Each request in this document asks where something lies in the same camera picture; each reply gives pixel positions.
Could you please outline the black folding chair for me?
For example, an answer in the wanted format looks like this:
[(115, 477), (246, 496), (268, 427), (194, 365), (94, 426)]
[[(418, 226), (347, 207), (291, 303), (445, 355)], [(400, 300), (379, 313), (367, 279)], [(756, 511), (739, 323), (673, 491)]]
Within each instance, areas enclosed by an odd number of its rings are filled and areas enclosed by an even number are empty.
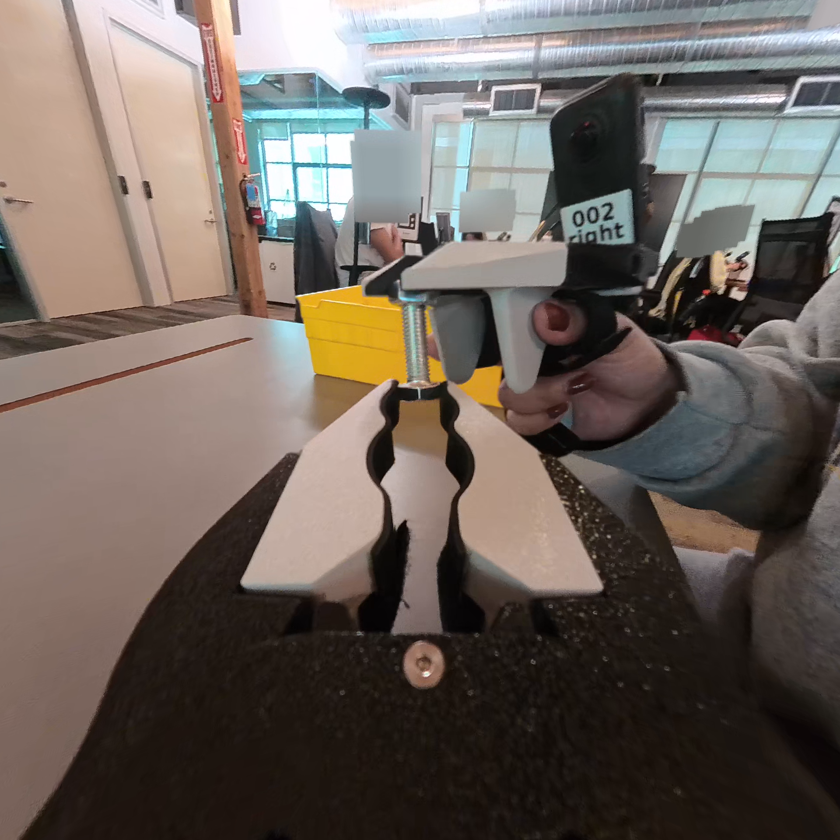
[(796, 320), (825, 281), (829, 246), (838, 230), (832, 212), (762, 222), (747, 296), (744, 332), (771, 320)]

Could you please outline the silver air duct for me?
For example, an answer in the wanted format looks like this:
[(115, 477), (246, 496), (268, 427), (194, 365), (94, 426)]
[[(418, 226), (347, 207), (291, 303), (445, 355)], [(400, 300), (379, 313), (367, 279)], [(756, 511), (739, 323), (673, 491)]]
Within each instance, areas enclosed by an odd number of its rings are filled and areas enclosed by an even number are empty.
[(838, 67), (838, 2), (338, 1), (369, 81), (540, 81)]

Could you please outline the yellow plastic bin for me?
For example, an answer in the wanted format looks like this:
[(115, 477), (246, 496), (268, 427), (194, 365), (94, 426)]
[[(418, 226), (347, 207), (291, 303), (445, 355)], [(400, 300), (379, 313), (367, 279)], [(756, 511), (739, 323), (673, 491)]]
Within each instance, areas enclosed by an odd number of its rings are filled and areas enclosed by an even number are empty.
[(366, 297), (360, 286), (297, 297), (317, 375), (379, 385), (405, 381), (403, 316), (387, 297)]

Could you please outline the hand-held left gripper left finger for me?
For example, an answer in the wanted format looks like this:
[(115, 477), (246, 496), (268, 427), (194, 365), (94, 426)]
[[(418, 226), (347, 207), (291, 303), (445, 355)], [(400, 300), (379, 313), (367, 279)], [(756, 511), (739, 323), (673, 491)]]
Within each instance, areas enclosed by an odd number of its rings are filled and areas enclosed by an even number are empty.
[(394, 466), (396, 381), (378, 385), (308, 442), (240, 587), (335, 604), (362, 632), (391, 632), (403, 603), (410, 535), (382, 482)]

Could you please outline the person's right forearm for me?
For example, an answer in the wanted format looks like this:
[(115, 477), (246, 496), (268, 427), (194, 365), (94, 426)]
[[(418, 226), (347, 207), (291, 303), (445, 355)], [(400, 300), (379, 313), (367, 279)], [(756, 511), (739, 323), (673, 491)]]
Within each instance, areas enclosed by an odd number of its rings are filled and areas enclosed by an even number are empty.
[(811, 515), (838, 525), (838, 273), (797, 320), (765, 322), (737, 349), (687, 342), (666, 355), (682, 380), (675, 406), (585, 458), (747, 529)]

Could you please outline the red fire extinguisher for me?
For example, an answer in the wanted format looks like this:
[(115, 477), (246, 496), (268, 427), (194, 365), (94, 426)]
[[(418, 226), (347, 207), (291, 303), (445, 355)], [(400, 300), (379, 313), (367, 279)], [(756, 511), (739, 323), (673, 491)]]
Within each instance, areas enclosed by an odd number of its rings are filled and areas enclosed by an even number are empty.
[(265, 228), (266, 216), (260, 197), (258, 179), (259, 175), (243, 175), (239, 182), (239, 190), (248, 223), (258, 228)]

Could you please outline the wooden post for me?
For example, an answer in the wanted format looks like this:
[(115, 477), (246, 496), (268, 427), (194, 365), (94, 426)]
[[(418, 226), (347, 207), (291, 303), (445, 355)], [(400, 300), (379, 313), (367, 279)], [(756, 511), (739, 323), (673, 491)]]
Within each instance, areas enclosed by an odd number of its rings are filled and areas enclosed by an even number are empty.
[(230, 3), (194, 1), (193, 8), (203, 52), (239, 307), (244, 315), (267, 319), (259, 238), (249, 219), (243, 188), (251, 170)]

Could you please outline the steel hex bolt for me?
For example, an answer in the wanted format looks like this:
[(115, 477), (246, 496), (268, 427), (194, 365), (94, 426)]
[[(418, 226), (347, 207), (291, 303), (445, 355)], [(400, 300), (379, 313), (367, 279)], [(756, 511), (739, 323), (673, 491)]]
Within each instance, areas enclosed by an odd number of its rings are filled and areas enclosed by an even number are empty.
[(396, 302), (402, 312), (405, 387), (425, 393), (437, 384), (429, 371), (427, 339), (427, 295), (396, 286)]

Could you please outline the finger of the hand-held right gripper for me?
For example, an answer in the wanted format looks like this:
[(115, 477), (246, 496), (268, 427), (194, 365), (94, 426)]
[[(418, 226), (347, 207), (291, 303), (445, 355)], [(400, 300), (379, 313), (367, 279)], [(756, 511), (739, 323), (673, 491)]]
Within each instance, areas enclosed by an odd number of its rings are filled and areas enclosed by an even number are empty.
[(549, 241), (468, 241), (435, 249), (402, 273), (406, 291), (558, 288), (566, 275), (568, 249)]
[(421, 256), (402, 256), (363, 278), (362, 294), (366, 298), (397, 300), (401, 293), (403, 272), (422, 260)]

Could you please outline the person's right hand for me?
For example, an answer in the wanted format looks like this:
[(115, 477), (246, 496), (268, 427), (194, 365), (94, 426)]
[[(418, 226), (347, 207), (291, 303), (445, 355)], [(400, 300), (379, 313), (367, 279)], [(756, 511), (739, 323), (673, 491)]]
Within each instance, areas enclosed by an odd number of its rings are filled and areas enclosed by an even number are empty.
[(577, 371), (542, 376), (521, 394), (503, 381), (498, 398), (508, 425), (522, 436), (564, 427), (601, 444), (635, 436), (666, 415), (684, 388), (679, 367), (625, 315), (616, 325), (628, 330), (623, 341)]

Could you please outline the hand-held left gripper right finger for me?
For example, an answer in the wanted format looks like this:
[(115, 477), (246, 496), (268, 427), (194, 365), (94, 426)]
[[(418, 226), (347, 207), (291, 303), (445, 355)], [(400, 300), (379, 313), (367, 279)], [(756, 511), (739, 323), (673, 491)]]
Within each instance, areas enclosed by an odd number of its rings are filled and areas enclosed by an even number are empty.
[(458, 488), (437, 562), (445, 632), (483, 632), (510, 604), (598, 596), (604, 584), (538, 451), (466, 394), (439, 399)]

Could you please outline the white recycling cabinet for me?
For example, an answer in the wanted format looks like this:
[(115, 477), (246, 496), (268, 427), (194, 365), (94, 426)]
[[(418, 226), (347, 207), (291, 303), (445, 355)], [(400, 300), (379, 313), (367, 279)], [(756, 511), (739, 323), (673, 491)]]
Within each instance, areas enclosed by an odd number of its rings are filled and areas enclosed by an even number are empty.
[(267, 301), (294, 307), (296, 292), (293, 243), (278, 238), (261, 238), (259, 258)]

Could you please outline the black chair with jacket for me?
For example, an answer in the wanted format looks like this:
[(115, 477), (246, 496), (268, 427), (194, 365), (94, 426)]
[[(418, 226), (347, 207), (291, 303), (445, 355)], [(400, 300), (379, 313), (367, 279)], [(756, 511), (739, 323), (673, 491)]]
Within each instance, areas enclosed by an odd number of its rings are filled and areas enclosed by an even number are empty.
[(319, 211), (305, 202), (296, 204), (293, 241), (295, 295), (307, 295), (340, 287), (335, 265), (339, 230), (329, 211)]

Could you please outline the white air vent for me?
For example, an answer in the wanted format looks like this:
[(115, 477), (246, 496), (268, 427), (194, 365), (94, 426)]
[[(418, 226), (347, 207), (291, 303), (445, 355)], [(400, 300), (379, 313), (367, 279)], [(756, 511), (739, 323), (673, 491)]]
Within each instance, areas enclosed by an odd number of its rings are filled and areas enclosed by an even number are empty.
[(542, 85), (539, 82), (494, 85), (490, 90), (490, 118), (524, 118), (539, 112)]

